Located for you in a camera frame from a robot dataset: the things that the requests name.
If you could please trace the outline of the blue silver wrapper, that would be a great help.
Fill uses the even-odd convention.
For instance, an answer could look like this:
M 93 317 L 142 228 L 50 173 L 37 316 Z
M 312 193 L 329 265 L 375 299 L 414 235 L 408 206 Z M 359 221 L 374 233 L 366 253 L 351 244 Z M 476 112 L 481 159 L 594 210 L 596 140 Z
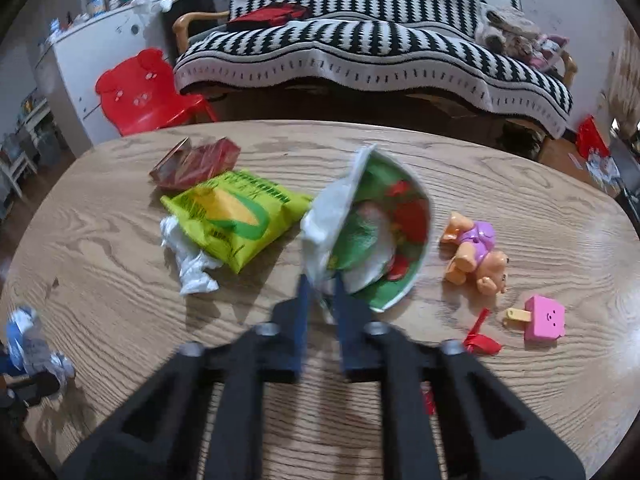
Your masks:
M 38 373 L 50 373 L 65 390 L 75 378 L 73 362 L 62 352 L 50 349 L 43 333 L 43 326 L 33 307 L 19 306 L 9 315 L 6 323 L 9 360 L 14 368 L 29 377 Z

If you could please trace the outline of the silver foil wrapper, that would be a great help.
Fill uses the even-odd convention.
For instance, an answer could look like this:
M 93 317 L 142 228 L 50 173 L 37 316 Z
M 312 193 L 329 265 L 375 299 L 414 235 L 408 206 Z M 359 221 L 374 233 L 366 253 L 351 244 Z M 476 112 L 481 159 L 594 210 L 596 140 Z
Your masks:
M 222 267 L 222 262 L 192 242 L 183 232 L 176 216 L 160 220 L 162 246 L 174 254 L 180 295 L 210 294 L 219 289 L 218 282 L 209 274 Z

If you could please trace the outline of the yellow green snack bag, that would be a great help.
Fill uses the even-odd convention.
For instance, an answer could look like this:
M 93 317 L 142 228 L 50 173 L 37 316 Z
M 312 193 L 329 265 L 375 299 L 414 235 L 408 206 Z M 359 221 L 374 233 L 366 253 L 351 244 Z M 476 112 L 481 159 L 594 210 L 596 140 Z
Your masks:
M 312 197 L 231 170 L 160 201 L 192 242 L 239 273 L 303 218 Z

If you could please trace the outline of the red cigarette box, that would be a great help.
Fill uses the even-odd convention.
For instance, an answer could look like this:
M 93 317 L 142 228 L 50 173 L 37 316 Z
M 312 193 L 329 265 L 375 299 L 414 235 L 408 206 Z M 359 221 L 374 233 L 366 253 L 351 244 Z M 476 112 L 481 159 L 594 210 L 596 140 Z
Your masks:
M 163 190 L 185 191 L 232 170 L 240 153 L 228 138 L 200 145 L 184 138 L 155 164 L 149 176 Z

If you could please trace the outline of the red plastic toy tongs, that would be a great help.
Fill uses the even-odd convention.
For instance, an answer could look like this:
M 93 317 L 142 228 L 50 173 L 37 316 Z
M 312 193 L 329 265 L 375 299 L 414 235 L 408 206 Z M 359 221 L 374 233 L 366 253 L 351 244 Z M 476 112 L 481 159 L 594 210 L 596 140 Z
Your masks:
M 489 315 L 489 309 L 484 308 L 481 310 L 474 325 L 466 334 L 463 345 L 467 352 L 482 354 L 483 356 L 496 356 L 501 351 L 502 345 L 498 341 L 480 332 Z M 422 394 L 426 412 L 433 416 L 436 413 L 436 406 L 432 388 L 427 384 L 423 384 Z

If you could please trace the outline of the pink popsicle toy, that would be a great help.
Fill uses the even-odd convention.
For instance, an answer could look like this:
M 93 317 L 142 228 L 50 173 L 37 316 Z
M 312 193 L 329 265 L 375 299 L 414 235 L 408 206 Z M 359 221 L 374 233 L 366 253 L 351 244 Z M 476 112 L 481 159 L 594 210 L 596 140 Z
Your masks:
M 546 344 L 565 336 L 565 308 L 545 296 L 531 296 L 521 309 L 506 309 L 504 318 L 524 326 L 525 341 Z

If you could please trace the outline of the orange purple puppy toy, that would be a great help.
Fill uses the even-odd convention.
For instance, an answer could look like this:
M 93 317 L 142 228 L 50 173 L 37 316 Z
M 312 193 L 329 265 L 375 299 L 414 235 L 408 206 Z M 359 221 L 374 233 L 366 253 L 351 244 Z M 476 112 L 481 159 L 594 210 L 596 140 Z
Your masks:
M 463 285 L 471 280 L 486 296 L 506 291 L 509 257 L 497 248 L 496 232 L 491 223 L 472 220 L 453 211 L 440 242 L 457 246 L 445 270 L 446 281 Z

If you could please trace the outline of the red pig plastic chair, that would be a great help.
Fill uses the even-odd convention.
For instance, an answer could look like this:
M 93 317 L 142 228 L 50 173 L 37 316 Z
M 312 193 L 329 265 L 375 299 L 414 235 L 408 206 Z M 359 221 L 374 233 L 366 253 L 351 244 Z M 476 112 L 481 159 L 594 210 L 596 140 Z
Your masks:
M 94 86 L 101 110 L 121 136 L 182 126 L 207 117 L 213 107 L 201 94 L 180 94 L 163 51 L 147 48 L 107 70 Z

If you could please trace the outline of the red bag on floor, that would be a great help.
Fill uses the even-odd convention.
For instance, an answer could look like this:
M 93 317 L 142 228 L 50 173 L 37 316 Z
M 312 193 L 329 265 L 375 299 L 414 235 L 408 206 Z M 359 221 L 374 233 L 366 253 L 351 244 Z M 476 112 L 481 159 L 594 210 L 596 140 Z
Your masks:
M 592 115 L 587 116 L 580 123 L 575 144 L 578 154 L 585 160 L 589 158 L 590 154 L 598 154 L 600 157 L 611 155 Z

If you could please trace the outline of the white cabinet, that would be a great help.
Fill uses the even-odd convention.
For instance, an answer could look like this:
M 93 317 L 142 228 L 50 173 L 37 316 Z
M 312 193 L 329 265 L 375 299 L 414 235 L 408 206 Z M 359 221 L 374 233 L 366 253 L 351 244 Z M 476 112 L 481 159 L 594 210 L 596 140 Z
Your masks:
M 62 137 L 79 157 L 119 137 L 105 118 L 94 86 L 107 70 L 146 48 L 170 55 L 160 0 L 137 0 L 75 25 L 50 41 L 35 67 Z

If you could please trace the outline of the pile of clothes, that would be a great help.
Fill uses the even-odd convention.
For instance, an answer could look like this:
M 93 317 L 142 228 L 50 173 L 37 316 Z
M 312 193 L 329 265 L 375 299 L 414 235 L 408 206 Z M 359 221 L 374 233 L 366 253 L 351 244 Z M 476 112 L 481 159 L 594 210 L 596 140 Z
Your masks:
M 492 6 L 484 0 L 480 2 L 475 40 L 492 53 L 514 58 L 543 73 L 559 61 L 570 42 L 564 36 L 544 34 L 521 10 Z

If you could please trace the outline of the striped black white sofa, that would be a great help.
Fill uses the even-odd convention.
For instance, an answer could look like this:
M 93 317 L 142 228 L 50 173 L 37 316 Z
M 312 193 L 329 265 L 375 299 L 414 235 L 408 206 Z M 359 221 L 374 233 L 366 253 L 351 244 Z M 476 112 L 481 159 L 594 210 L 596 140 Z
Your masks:
M 230 0 L 233 20 L 270 3 L 311 17 L 194 41 L 176 61 L 179 89 L 194 84 L 265 88 L 304 78 L 352 90 L 436 90 L 492 114 L 536 122 L 562 136 L 573 99 L 563 81 L 475 40 L 482 0 Z M 484 0 L 521 10 L 521 0 Z

